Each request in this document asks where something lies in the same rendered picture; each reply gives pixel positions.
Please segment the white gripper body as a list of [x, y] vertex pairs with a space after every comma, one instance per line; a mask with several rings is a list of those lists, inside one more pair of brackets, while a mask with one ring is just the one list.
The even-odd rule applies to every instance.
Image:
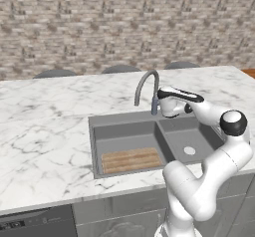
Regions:
[[161, 113], [166, 118], [174, 118], [182, 112], [182, 105], [177, 102], [161, 102]]

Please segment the grey curved faucet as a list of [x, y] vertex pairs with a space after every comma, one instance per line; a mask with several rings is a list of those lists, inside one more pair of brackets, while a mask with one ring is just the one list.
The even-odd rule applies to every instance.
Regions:
[[134, 105], [136, 107], [139, 106], [139, 100], [140, 100], [140, 93], [141, 89], [147, 80], [149, 76], [153, 75], [154, 76], [154, 85], [153, 85], [153, 94], [152, 94], [152, 99], [151, 99], [151, 114], [153, 116], [157, 115], [157, 106], [158, 106], [158, 98], [157, 98], [157, 91], [158, 91], [158, 86], [159, 86], [159, 74], [156, 70], [150, 70], [147, 71], [140, 79], [136, 89], [135, 89], [135, 94], [134, 94]]

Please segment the grey double sink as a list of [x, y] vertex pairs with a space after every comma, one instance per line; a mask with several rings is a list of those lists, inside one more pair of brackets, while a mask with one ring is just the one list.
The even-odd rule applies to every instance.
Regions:
[[[95, 179], [163, 169], [169, 162], [200, 163], [224, 141], [218, 127], [200, 123], [194, 114], [165, 118], [161, 112], [136, 112], [89, 117], [93, 172]], [[184, 152], [186, 146], [195, 155]], [[154, 147], [162, 166], [119, 173], [103, 173], [102, 155], [108, 152]]]

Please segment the wooden cutting board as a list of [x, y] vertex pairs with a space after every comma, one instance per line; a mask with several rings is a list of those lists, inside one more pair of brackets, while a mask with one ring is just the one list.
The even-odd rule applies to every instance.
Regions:
[[103, 173], [119, 173], [162, 166], [154, 147], [114, 151], [102, 155]]

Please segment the dark grey stool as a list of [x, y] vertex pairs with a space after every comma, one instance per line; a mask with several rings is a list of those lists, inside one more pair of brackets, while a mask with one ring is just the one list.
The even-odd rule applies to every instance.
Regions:
[[189, 69], [189, 68], [199, 68], [199, 65], [193, 64], [191, 62], [177, 61], [171, 62], [164, 69], [173, 70], [173, 69]]
[[38, 75], [33, 79], [47, 79], [47, 78], [60, 78], [60, 77], [71, 77], [77, 74], [70, 70], [47, 70]]
[[129, 65], [115, 65], [103, 70], [104, 74], [139, 72], [139, 68]]

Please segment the grey drawer front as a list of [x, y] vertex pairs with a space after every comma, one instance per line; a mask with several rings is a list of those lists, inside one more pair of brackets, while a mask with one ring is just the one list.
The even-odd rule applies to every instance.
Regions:
[[228, 180], [226, 180], [220, 187], [217, 197], [229, 197], [240, 194], [245, 194], [248, 190], [248, 187], [253, 179], [254, 174], [242, 174], [235, 175]]

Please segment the grey cupboard panel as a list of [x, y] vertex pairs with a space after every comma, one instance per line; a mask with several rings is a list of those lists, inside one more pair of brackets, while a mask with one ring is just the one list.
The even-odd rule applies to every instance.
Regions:
[[77, 224], [90, 223], [167, 206], [166, 189], [143, 191], [108, 198], [82, 201], [73, 205]]

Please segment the grey cupboard door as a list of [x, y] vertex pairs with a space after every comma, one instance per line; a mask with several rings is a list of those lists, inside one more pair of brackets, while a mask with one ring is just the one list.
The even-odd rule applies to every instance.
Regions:
[[163, 222], [164, 209], [77, 225], [78, 237], [154, 237]]
[[194, 225], [202, 237], [255, 237], [255, 196], [218, 197], [213, 217]]

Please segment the dark grey dishwasher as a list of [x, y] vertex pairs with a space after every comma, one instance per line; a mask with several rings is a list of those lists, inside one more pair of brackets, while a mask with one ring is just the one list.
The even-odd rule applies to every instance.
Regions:
[[0, 216], [0, 237], [78, 237], [72, 206]]

